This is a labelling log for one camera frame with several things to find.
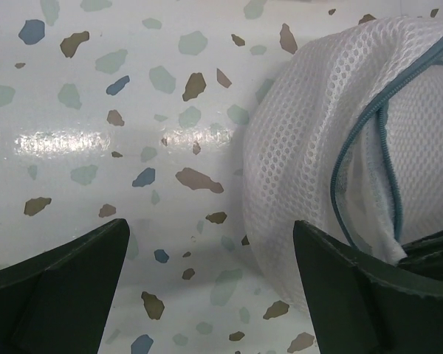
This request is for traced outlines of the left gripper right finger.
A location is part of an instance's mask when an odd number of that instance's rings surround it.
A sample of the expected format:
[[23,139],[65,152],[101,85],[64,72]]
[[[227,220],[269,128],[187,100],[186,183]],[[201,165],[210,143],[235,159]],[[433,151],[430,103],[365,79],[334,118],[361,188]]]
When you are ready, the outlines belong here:
[[295,256],[322,353],[443,353],[443,231],[397,265],[294,225]]

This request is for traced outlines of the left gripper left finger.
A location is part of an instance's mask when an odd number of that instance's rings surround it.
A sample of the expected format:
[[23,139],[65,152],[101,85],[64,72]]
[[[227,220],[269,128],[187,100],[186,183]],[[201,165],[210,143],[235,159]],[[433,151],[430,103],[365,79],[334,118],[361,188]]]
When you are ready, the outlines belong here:
[[114,219],[0,270],[0,353],[97,353],[130,229]]

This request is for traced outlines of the round white mesh laundry bag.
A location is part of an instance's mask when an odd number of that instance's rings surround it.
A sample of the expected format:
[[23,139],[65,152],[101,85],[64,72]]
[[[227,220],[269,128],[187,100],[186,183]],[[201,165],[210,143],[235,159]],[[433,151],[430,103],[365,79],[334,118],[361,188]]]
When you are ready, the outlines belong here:
[[308,42],[244,135],[244,226],[280,297],[308,305],[306,221],[391,264],[443,230],[443,18],[381,18]]

